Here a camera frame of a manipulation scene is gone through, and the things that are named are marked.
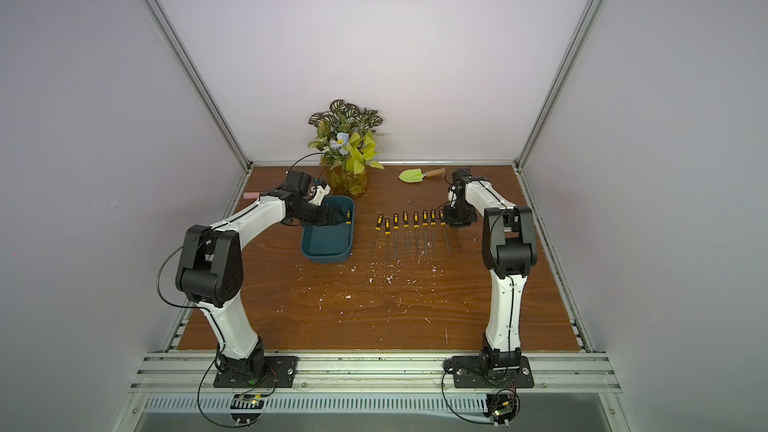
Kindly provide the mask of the teal plastic storage box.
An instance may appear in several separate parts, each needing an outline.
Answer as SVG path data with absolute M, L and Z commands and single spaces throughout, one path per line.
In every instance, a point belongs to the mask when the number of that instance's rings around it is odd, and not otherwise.
M 344 220 L 334 226 L 311 226 L 303 230 L 300 250 L 311 262 L 332 264 L 346 261 L 354 243 L 355 202 L 347 196 L 327 196 L 324 205 L 339 207 Z M 352 210 L 353 223 L 346 225 L 346 211 Z

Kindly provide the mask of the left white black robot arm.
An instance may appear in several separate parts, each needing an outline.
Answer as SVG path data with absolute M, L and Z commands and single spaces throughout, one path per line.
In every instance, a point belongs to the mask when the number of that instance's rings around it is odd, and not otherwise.
M 333 234 L 350 234 L 354 205 L 340 200 L 325 181 L 291 170 L 279 187 L 262 192 L 241 211 L 187 230 L 175 285 L 207 318 L 219 344 L 221 370 L 249 376 L 266 370 L 263 341 L 250 325 L 241 298 L 244 247 L 271 226 L 294 220 L 314 232 L 328 228 Z

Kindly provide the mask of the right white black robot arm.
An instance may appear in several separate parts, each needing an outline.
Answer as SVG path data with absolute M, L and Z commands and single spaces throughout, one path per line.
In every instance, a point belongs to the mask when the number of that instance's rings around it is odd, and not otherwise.
M 518 368 L 522 364 L 523 292 L 538 261 L 533 212 L 507 200 L 490 181 L 467 168 L 452 173 L 448 203 L 442 211 L 453 228 L 482 222 L 480 251 L 490 274 L 491 305 L 480 352 L 481 367 L 486 372 Z

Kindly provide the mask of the amber vase with plants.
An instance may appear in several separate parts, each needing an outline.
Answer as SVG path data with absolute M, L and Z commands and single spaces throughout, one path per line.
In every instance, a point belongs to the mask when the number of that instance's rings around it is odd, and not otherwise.
M 315 128 L 315 137 L 308 147 L 320 155 L 335 195 L 362 197 L 368 189 L 368 170 L 384 168 L 377 161 L 377 129 L 383 122 L 378 110 L 360 108 L 344 99 L 336 99 L 326 111 L 310 116 L 308 123 Z

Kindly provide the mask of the right controller board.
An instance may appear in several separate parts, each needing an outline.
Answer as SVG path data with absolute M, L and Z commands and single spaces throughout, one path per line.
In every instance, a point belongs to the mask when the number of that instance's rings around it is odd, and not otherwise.
M 521 400 L 514 389 L 501 389 L 486 396 L 486 409 L 494 427 L 508 427 L 521 411 Z

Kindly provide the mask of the controller board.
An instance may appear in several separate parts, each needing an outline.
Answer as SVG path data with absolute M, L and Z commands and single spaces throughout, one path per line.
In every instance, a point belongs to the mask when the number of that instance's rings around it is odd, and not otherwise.
M 494 427 L 508 427 L 521 411 L 521 400 L 514 389 L 501 389 L 486 396 L 486 409 Z
M 263 414 L 266 401 L 259 394 L 235 394 L 229 406 L 229 414 L 236 427 L 248 427 Z

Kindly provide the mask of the left controller board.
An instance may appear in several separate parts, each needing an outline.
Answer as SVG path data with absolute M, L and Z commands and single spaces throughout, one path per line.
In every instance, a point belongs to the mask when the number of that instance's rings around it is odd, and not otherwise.
M 259 394 L 235 394 L 229 406 L 229 414 L 236 427 L 248 427 L 263 414 L 266 401 Z

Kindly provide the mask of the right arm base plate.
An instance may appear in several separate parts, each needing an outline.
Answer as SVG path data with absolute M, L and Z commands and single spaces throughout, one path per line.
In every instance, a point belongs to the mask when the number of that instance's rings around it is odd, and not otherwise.
M 458 355 L 443 361 L 444 371 L 457 389 L 532 389 L 535 386 L 532 368 L 526 356 L 517 366 L 502 366 L 485 370 L 479 356 Z

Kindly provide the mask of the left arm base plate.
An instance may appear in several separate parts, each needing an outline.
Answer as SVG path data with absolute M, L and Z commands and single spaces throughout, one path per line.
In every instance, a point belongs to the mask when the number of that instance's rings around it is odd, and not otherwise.
M 290 355 L 233 359 L 221 356 L 215 388 L 291 388 L 299 358 Z

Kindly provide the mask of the aluminium front rail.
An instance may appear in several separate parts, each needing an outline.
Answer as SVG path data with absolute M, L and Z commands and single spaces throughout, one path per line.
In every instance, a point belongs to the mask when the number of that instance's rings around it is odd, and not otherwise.
M 266 356 L 299 358 L 293 386 L 280 392 L 437 392 L 454 388 L 443 361 L 455 351 L 290 351 Z M 526 352 L 535 386 L 522 392 L 619 393 L 621 387 L 604 353 Z M 224 393 L 215 388 L 217 369 L 207 351 L 149 353 L 140 363 L 129 390 L 138 392 Z

